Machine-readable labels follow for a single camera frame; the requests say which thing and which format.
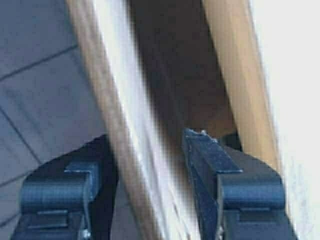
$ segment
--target black clamp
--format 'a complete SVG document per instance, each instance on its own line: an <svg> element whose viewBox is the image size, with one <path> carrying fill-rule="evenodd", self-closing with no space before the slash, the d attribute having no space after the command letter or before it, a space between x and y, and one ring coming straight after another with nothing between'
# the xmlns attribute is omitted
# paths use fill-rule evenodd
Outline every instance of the black clamp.
<svg viewBox="0 0 320 240"><path fill-rule="evenodd" d="M296 240L281 177L205 132L186 129L183 150L202 240Z"/></svg>
<svg viewBox="0 0 320 240"><path fill-rule="evenodd" d="M109 182L109 193L103 196L100 192L108 173L103 165L112 157L107 148L106 137L102 136L32 172L21 188L21 217L11 240L92 239L93 227L97 226L93 226L91 214L97 216L97 221L108 218L99 215L99 207L102 213L106 209L99 205L103 201L109 204L114 200L106 198L115 196L113 182ZM109 171L116 172L114 165L109 167ZM104 223L105 231L110 225L111 218Z"/></svg>

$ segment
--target wooden plank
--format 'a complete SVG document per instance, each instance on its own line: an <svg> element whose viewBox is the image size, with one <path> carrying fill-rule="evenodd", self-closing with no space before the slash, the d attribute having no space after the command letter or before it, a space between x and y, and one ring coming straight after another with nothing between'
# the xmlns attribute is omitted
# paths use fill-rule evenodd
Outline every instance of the wooden plank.
<svg viewBox="0 0 320 240"><path fill-rule="evenodd" d="M217 137L235 130L201 4L181 2L179 15L180 5L170 1L67 3L142 237L199 239L182 129ZM197 27L181 30L184 21ZM203 42L189 50L197 38Z"/></svg>
<svg viewBox="0 0 320 240"><path fill-rule="evenodd" d="M243 148L281 173L298 238L318 239L317 8L203 2Z"/></svg>
<svg viewBox="0 0 320 240"><path fill-rule="evenodd" d="M203 4L243 150L278 170L275 134L249 3L203 0Z"/></svg>
<svg viewBox="0 0 320 240"><path fill-rule="evenodd" d="M165 104L171 108L167 113L174 113L171 121L157 118L157 106L150 99L140 65L127 1L67 2L142 237L199 239L177 140L183 124L172 95L162 96L173 99L169 101L172 104Z"/></svg>

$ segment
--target blurred wood surface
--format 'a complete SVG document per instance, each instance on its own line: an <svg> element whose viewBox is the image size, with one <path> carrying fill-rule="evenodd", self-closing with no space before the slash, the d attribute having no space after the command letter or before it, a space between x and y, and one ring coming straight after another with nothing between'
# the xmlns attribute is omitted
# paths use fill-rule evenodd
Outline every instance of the blurred wood surface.
<svg viewBox="0 0 320 240"><path fill-rule="evenodd" d="M144 239L199 239L183 127L235 131L200 2L67 0Z"/></svg>

